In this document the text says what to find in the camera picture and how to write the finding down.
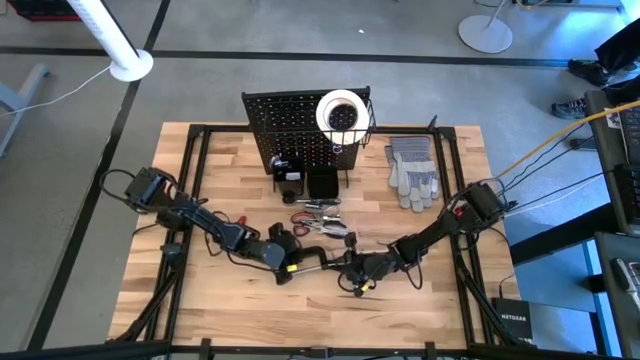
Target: butcher block table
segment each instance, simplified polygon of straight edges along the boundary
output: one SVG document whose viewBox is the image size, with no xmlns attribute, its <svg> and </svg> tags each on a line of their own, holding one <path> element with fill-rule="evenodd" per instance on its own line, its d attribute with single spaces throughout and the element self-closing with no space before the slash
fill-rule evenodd
<svg viewBox="0 0 640 360">
<path fill-rule="evenodd" d="M 177 177 L 189 125 L 164 124 L 154 167 Z M 480 128 L 455 129 L 465 181 L 491 177 Z M 197 141 L 188 186 L 193 183 L 200 148 L 200 140 Z M 359 250 L 385 251 L 381 243 L 420 232 L 442 208 L 442 197 L 421 214 L 398 206 L 396 189 L 387 185 L 390 169 L 383 148 L 388 144 L 389 136 L 374 134 L 366 148 L 360 148 L 355 169 L 349 171 L 348 188 L 344 172 L 340 172 L 342 218 L 357 234 Z M 446 140 L 444 145 L 454 194 L 457 189 Z M 431 154 L 435 159 L 433 142 Z M 303 210 L 301 204 L 284 205 L 281 194 L 273 191 L 271 177 L 264 171 L 250 132 L 212 134 L 199 197 L 209 199 L 204 204 L 207 209 L 223 211 L 232 221 L 246 216 L 247 225 L 259 230 L 263 239 L 269 226 L 276 222 L 291 229 L 291 215 Z M 155 215 L 140 216 L 138 227 L 152 224 L 154 219 Z M 503 229 L 501 223 L 495 227 Z M 164 229 L 153 227 L 133 238 L 110 338 L 124 332 L 152 297 L 161 257 L 159 247 L 165 234 Z M 305 247 L 324 247 L 329 258 L 345 250 L 341 240 L 315 231 L 300 240 Z M 487 296 L 496 297 L 499 282 L 513 274 L 508 244 L 496 232 L 485 231 L 477 248 Z M 317 264 L 316 259 L 310 258 L 299 267 Z M 359 299 L 341 290 L 338 272 L 330 270 L 294 275 L 291 282 L 277 286 L 268 272 L 233 265 L 224 254 L 211 257 L 203 231 L 196 229 L 191 238 L 173 344 L 199 345 L 202 338 L 210 338 L 217 346 L 407 349 L 424 348 L 425 342 L 434 342 L 437 349 L 465 349 L 449 239 L 431 247 L 421 266 L 424 286 L 419 291 L 401 272 L 385 277 L 375 290 Z M 416 269 L 412 273 L 417 281 Z M 518 298 L 515 277 L 504 282 L 503 290 L 505 297 Z M 164 333 L 169 298 L 170 294 L 160 310 L 156 336 Z M 476 341 L 482 341 L 478 307 L 470 294 L 469 299 Z"/>
</svg>

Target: black pegboard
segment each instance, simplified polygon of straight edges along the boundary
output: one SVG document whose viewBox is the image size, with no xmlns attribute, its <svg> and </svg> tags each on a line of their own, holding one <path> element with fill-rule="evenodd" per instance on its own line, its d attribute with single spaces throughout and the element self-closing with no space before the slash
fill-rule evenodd
<svg viewBox="0 0 640 360">
<path fill-rule="evenodd" d="M 271 174 L 269 162 L 276 155 L 302 158 L 307 169 L 318 165 L 333 165 L 338 170 L 354 168 L 358 148 L 369 142 L 370 130 L 375 127 L 371 91 L 369 87 L 349 89 L 367 106 L 370 121 L 367 129 L 350 130 L 367 132 L 359 142 L 341 146 L 336 146 L 330 138 L 334 132 L 347 130 L 355 124 L 356 111 L 350 106 L 337 107 L 329 118 L 331 127 L 336 130 L 321 131 L 316 123 L 316 108 L 320 99 L 330 91 L 242 94 L 249 125 L 267 174 Z"/>
</svg>

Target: shoe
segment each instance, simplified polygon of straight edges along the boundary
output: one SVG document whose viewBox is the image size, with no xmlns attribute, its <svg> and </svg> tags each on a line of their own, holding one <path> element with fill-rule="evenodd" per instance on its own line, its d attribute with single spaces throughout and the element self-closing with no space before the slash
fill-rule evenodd
<svg viewBox="0 0 640 360">
<path fill-rule="evenodd" d="M 566 103 L 551 104 L 551 113 L 565 120 L 584 119 L 587 112 L 587 104 L 584 99 L 568 101 Z"/>
<path fill-rule="evenodd" d="M 597 61 L 569 60 L 569 72 L 598 87 L 607 85 L 612 77 Z"/>
</svg>

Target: concrete floor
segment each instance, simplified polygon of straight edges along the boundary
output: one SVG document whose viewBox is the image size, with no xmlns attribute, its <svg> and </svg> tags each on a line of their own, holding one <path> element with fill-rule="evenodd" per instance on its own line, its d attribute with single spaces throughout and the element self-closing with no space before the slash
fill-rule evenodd
<svg viewBox="0 0 640 360">
<path fill-rule="evenodd" d="M 107 3 L 142 47 L 160 1 Z M 487 12 L 470 0 L 174 1 L 155 48 L 483 57 L 462 45 L 456 28 L 465 16 Z M 624 25 L 611 9 L 509 6 L 501 18 L 513 29 L 514 45 L 491 57 L 593 58 L 593 48 Z M 98 44 L 80 23 L 29 23 L 10 13 L 0 18 L 1 46 Z M 38 102 L 68 92 L 108 65 L 97 57 L 0 55 L 0 80 L 18 87 L 39 62 L 50 66 L 52 76 Z M 246 121 L 242 91 L 365 85 L 372 88 L 379 124 L 426 123 L 438 114 L 443 125 L 480 125 L 493 173 L 566 125 L 548 114 L 551 102 L 592 88 L 563 69 L 534 67 L 156 59 L 112 167 L 135 171 L 149 164 L 164 121 Z M 0 160 L 0 352 L 25 345 L 126 88 L 103 75 L 63 102 L 29 112 L 8 157 Z M 595 153 L 570 153 L 508 195 L 527 201 L 599 171 Z M 509 218 L 510 242 L 607 200 L 597 181 L 561 202 Z M 121 204 L 100 199 L 47 347 L 104 341 L 135 219 Z M 524 299 L 593 311 L 593 297 L 576 283 L 586 275 L 578 248 L 517 269 Z"/>
</svg>

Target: glove pair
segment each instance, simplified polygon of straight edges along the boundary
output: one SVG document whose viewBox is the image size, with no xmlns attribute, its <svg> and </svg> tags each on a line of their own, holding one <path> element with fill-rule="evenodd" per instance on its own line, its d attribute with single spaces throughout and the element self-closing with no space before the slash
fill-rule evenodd
<svg viewBox="0 0 640 360">
<path fill-rule="evenodd" d="M 429 156 L 430 146 L 428 137 L 392 137 L 391 146 L 385 146 L 391 166 L 389 186 L 398 189 L 398 200 L 403 209 L 422 212 L 439 196 L 436 166 Z"/>
</svg>

